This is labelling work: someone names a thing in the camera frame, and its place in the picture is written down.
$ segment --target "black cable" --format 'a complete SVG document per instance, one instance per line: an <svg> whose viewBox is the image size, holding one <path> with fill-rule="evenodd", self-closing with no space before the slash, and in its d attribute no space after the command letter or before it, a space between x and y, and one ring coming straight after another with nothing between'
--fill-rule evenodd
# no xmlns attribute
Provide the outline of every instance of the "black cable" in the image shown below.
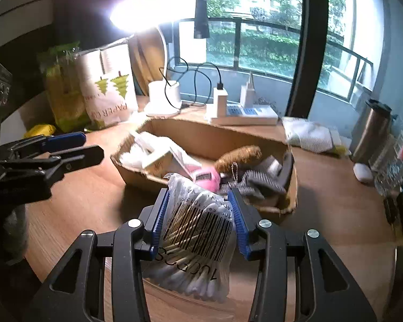
<svg viewBox="0 0 403 322"><path fill-rule="evenodd" d="M186 65L186 69L185 69L184 71L178 71L178 70L169 68L170 62L171 62L173 59L180 59L180 60L184 61L185 65ZM209 76L207 76L204 72L202 72L202 71L199 70L200 66L202 66L203 64L211 64L211 65L213 65L213 66L216 68L216 70L218 71L219 79L220 79L220 81L218 82L217 88L218 88L218 89L222 89L222 88L223 88L223 85L222 85L221 72L220 72L219 68L218 68L215 64L213 64L213 63L211 63L211 62L204 62L204 63L199 64L196 69L190 69L189 66L188 66L188 63L187 63L187 61L185 61L185 59L183 59L183 58L181 58L181 57L178 57L178 56L174 56L174 57L169 58L169 60L167 61L167 64L166 64L166 69L167 69L169 72L174 72L174 73L177 73L177 74L181 74L181 76L179 76L179 78L176 80L176 82L179 82L179 80L180 80L186 73L188 73L188 72L190 72L190 71L194 71L194 100L193 100L193 102L192 102L190 105L196 104L196 101L197 101L196 76L197 76L197 73L198 73L198 72L207 78L207 80L209 81L209 85L210 85L210 86L209 86L209 95L207 96L207 99L206 99L206 101L204 102L204 105L206 105L207 102L209 101L209 99L211 98L211 94L212 94L212 81L211 81L211 79L209 78ZM167 92L166 92L167 85L171 86L171 84L170 84L170 82L168 81L168 79L164 76L164 73L163 73L164 67L159 67L158 70L159 70L161 76L163 77L163 79L165 79L165 81L166 81L166 84L164 85L164 95L166 96L166 100L169 102L169 104L170 104L173 108L180 110L180 108L177 108L176 106L174 106L174 105L170 102L169 98L167 97Z"/></svg>
<svg viewBox="0 0 403 322"><path fill-rule="evenodd" d="M184 72L176 71L176 70L174 70L174 69L170 69L170 68L169 68L169 65L170 65L171 60L172 60L172 59L175 59L175 58L182 59L182 60L185 62L186 70L185 70ZM176 106L174 106L174 105L171 103L171 101L169 100L168 96L167 96L167 92L166 92L167 85L169 85L170 87L171 87L171 85L170 85L168 79L164 76L164 73L163 73L162 69L164 69L164 68L161 67L161 66L158 68L158 70L160 71L161 76L163 77L163 79L166 80L166 84L164 85L164 96L166 97L167 101L169 102L169 104L170 104L173 108L175 108L175 109L177 109L177 110L181 110L181 108L177 108ZM175 72L175 73L177 73L177 74L181 74L181 76L176 80L176 83L178 83L179 80L182 78L182 76L184 76L184 75L188 72L189 66L188 66L188 63L185 61L185 59L183 59L183 58L181 58L181 57L175 56L175 57L169 58L169 60L167 61L167 64L166 64L166 69L169 70L169 71Z"/></svg>
<svg viewBox="0 0 403 322"><path fill-rule="evenodd" d="M213 66L216 68L216 70L218 71L218 76L219 76L219 78L220 78L220 83L222 84L220 69L219 69L215 64L213 64L213 63L211 63L211 62L204 62L204 63L202 63L202 64L200 64L200 65L203 65L203 64L211 64L211 65L213 65Z"/></svg>

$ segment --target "blue clamp handle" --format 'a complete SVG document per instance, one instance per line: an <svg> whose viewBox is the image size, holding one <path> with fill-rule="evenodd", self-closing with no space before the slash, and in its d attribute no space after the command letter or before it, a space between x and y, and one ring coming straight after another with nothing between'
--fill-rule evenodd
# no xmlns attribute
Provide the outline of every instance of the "blue clamp handle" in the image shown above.
<svg viewBox="0 0 403 322"><path fill-rule="evenodd" d="M87 137L82 132L73 132L60 134L59 136L50 136L42 144L43 152L56 152L83 146L87 141Z"/></svg>

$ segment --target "wooden board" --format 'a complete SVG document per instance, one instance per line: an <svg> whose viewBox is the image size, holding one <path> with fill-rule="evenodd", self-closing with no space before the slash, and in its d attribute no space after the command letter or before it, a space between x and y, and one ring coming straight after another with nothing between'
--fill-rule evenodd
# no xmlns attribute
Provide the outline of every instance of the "wooden board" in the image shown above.
<svg viewBox="0 0 403 322"><path fill-rule="evenodd" d="M143 106L146 99L139 101ZM203 120L203 114L200 108L190 108L178 119ZM46 278L83 230L92 229L97 233L115 230L155 200L155 195L126 187L108 158L135 127L124 123L87 134L87 145L98 144L104 149L104 161L99 166L67 174L52 188L51 199L27 207L30 239L26 258L40 280ZM285 139L282 126L232 129L279 141ZM299 148L293 148L293 154L299 176L299 205L294 214L283 218L282 226L295 231L319 230L351 271L376 314L381 316L388 296L395 246L381 197L373 187L355 179L352 162L347 158L316 155ZM236 251L230 270L229 299L235 309L235 320L247 321L258 263L246 262ZM106 285L110 285L109 272L106 277L109 277ZM106 298L106 320L111 321L110 293ZM147 294L147 302L153 321L176 321L182 316L170 302L154 294ZM287 306L291 311L287 320L292 321L294 302L288 302Z"/></svg>

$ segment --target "black clamp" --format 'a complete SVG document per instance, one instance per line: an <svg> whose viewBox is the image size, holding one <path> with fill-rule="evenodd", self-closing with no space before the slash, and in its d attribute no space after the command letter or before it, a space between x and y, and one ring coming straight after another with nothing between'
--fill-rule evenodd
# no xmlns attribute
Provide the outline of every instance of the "black clamp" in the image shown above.
<svg viewBox="0 0 403 322"><path fill-rule="evenodd" d="M97 145L83 147L82 132L36 136L0 146L0 220L18 205L46 200L64 174L98 165L104 158ZM46 151L47 158L34 158Z"/></svg>
<svg viewBox="0 0 403 322"><path fill-rule="evenodd" d="M158 251L168 194L162 189L155 205L116 231L83 231L46 278L24 321L102 321L105 257L113 257L113 320L149 322L140 260L151 261ZM360 287L316 230L300 235L280 229L246 205L237 189L229 200L246 228L238 229L241 253L260 261L249 321L284 321L287 257L294 257L296 321L376 322Z"/></svg>

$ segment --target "brown rope toy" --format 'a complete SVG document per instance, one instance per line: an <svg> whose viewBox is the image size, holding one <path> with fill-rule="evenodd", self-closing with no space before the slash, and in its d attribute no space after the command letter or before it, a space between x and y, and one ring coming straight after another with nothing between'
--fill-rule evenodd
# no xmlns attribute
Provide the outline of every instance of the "brown rope toy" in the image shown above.
<svg viewBox="0 0 403 322"><path fill-rule="evenodd" d="M231 173L232 165L254 166L261 159L261 149L255 145L243 146L222 155L214 164L218 173Z"/></svg>

